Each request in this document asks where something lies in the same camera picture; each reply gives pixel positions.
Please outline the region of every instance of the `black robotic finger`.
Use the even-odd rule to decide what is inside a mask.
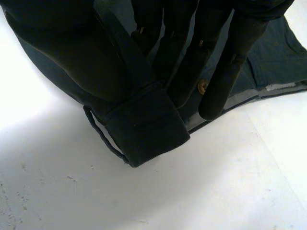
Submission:
[[[221,114],[249,51],[267,25],[268,21],[235,12],[228,40],[199,106],[202,118],[214,120]]]
[[[190,46],[169,85],[167,93],[177,108],[182,107],[192,94],[203,67],[218,41],[222,26],[232,8],[208,8],[204,1],[198,5],[194,35]]]
[[[169,81],[180,52],[187,40],[190,20],[198,0],[165,0],[165,34],[153,61],[153,70],[158,80]]]
[[[163,0],[131,0],[131,3],[137,24],[131,37],[138,44],[142,53],[147,56],[160,36]]]

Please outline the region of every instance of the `robotic hand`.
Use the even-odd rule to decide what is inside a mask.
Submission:
[[[158,40],[164,10],[165,34],[160,42],[153,69],[165,83],[177,108],[193,92],[219,38],[224,23],[235,9],[228,40],[210,84],[199,105],[206,120],[217,118],[227,101],[240,70],[255,42],[270,20],[284,15],[294,0],[132,0],[137,30],[132,38],[147,55]],[[170,82],[170,75],[185,44],[189,23],[196,10],[194,36]]]

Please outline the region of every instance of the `metal pin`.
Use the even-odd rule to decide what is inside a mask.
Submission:
[[[144,29],[145,29],[145,27],[142,27],[142,28],[141,28],[140,34],[143,33]]]

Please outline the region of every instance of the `white surface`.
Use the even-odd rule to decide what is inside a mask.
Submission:
[[[287,13],[305,47],[306,15],[306,0]],[[2,14],[0,63],[0,230],[307,230],[307,93],[233,110],[132,169]]]

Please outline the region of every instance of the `button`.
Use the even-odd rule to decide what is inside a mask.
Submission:
[[[197,89],[198,89],[198,92],[200,92],[201,95],[205,94],[206,89],[207,89],[209,83],[210,83],[210,81],[207,80],[207,79],[200,79],[198,81]]]

